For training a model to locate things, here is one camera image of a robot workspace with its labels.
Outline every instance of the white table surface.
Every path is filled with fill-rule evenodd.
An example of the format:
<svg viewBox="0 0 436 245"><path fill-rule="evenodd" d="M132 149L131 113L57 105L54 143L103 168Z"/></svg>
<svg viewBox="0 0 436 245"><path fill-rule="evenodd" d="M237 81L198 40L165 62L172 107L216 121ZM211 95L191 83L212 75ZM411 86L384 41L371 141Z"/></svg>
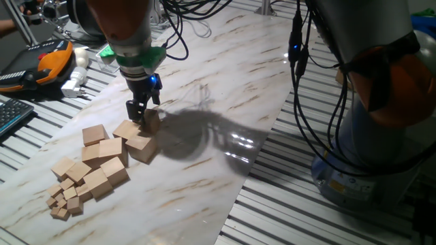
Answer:
<svg viewBox="0 0 436 245"><path fill-rule="evenodd" d="M209 39L186 29L187 61L157 71L161 152L150 165L130 159L130 181L83 215L51 218L51 166L80 160L81 129L112 133L127 118L131 92L118 77L0 186L0 226L30 244L213 244L291 89L290 21L227 8L209 23Z"/></svg>

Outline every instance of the white power adapter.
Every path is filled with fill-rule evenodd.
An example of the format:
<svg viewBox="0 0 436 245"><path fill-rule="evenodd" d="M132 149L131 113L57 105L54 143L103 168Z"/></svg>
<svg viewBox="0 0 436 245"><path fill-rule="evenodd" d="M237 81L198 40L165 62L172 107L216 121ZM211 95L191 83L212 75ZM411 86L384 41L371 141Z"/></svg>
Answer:
<svg viewBox="0 0 436 245"><path fill-rule="evenodd" d="M74 68L73 72L69 76L70 80L65 82L61 87L63 95L67 98L76 98L78 96L83 96L84 91L80 88L84 80L87 77L87 70L83 67Z"/></svg>

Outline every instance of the keyboard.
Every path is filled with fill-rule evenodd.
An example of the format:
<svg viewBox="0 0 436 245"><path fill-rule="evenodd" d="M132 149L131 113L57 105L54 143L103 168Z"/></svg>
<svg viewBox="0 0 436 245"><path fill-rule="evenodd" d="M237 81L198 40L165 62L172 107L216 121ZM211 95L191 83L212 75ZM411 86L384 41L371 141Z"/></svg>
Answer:
<svg viewBox="0 0 436 245"><path fill-rule="evenodd" d="M33 106L16 99L10 99L0 105L0 136L30 115L32 111Z"/></svg>

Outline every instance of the robotic arm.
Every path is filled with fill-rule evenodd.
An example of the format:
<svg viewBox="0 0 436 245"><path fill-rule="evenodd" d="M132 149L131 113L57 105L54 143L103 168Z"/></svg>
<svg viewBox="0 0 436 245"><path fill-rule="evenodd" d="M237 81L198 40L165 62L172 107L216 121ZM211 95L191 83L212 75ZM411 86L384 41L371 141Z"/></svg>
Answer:
<svg viewBox="0 0 436 245"><path fill-rule="evenodd" d="M88 6L113 52L104 58L120 65L121 75L134 98L127 101L127 113L144 123L149 99L159 105L162 83L157 67L166 57L165 48L151 47L150 12L153 0L88 0Z"/></svg>

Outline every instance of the electrical wire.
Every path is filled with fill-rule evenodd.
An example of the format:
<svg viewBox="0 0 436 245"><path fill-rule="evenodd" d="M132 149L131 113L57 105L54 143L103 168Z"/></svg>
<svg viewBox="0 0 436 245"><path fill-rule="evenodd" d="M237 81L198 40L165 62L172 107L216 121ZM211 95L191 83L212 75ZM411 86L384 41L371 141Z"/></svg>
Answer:
<svg viewBox="0 0 436 245"><path fill-rule="evenodd" d="M170 14L168 13L168 10L166 9L165 6L163 7L163 10L164 10L164 12L165 12L165 14L166 14L167 16L170 16ZM183 37L182 37L182 33L179 33L179 32L178 32L178 29L176 28L176 26L175 26L174 23L172 22L171 17L168 18L168 21L170 22L171 27L174 29L174 32L175 32L176 35L178 36L178 40L180 40L180 41L182 42L182 45L183 45L183 47L185 48L186 55L185 55L183 58L178 58L178 57L172 56L172 55L170 55L170 54L167 54L166 56L167 56L168 58L174 59L174 60L176 60L176 61L184 61L185 59L188 59L188 57L189 57L189 49L188 49L188 46L187 46L185 40L184 40Z"/></svg>
<svg viewBox="0 0 436 245"><path fill-rule="evenodd" d="M215 2L208 10L205 12L199 11L208 3ZM220 12L223 8L229 5L232 0L227 0L223 5L219 6L221 0L199 0L191 2L179 2L177 0L161 0L164 9L169 12L180 16L182 19L186 20L206 20Z"/></svg>
<svg viewBox="0 0 436 245"><path fill-rule="evenodd" d="M204 26L204 27L207 28L207 30L206 30L206 32L205 32L204 34L199 34L199 33L197 32L196 28L195 28L194 25L192 24L192 21L190 21L190 20L185 20L185 21L188 22L188 23L192 26L193 32L194 32L198 37L201 37L201 38L207 38L207 37L210 37L210 36L212 35L211 26L209 26L209 23L207 23L207 21L205 21L205 20L198 20L198 24L200 24L200 25L202 25L202 26Z"/></svg>
<svg viewBox="0 0 436 245"><path fill-rule="evenodd" d="M308 38L309 35L306 36L306 44L308 43ZM355 163L351 163L350 161L348 161L348 159L344 159L340 156L338 156L337 154L335 154L333 151L331 151L328 147L326 147L326 145L319 139L319 137L315 134L315 132L312 130L312 128L310 127L310 124L307 122L307 119L304 116L304 113L302 111L300 102L299 102L299 98L298 98L298 85L301 79L301 76L296 77L295 75L295 66L291 65L291 76L292 76L292 84L294 86L294 115L296 118L296 122L297 122L297 126L298 129L300 130L300 132L302 133L302 136L304 137L305 141L308 143L309 147L314 151L314 153L323 161L325 162L327 165L329 165L331 168L333 168L334 170L341 172L343 174L347 174L349 176L355 176L355 177L375 177L375 176L385 176L385 175L392 175L392 174L399 174L399 173L403 173L406 172L420 164L422 164L423 162L425 162L428 158L430 158L434 152L436 152L436 142L434 142L432 145L430 145L426 150L424 150L423 152L421 152L420 154L417 154L416 156L403 161L402 163L398 163L395 165L395 168L392 167L387 167L387 168L383 168L383 169L369 169L368 167L364 167L362 165L357 165ZM347 74L344 73L344 84L343 84L343 89L341 91L341 93L344 93L347 91ZM342 107L345 110L345 102L346 102L346 94L343 94L343 98L342 98ZM316 148L313 146L311 140L309 140L309 138L307 137L304 129L302 128L302 125L300 123L300 119L298 117L298 115L302 118L303 122L305 123L307 129L309 130L309 132L311 133L311 135L316 139L316 142L318 144L320 144L322 146L322 148L330 155L332 155L336 160L341 161L343 164L346 164L348 167L352 167L354 169L357 169L360 172L363 172L365 174L355 174L355 173L351 173L348 171L344 171L343 169L339 169L338 167L336 167L335 165L333 165L330 161L328 161L322 154L320 154Z"/></svg>

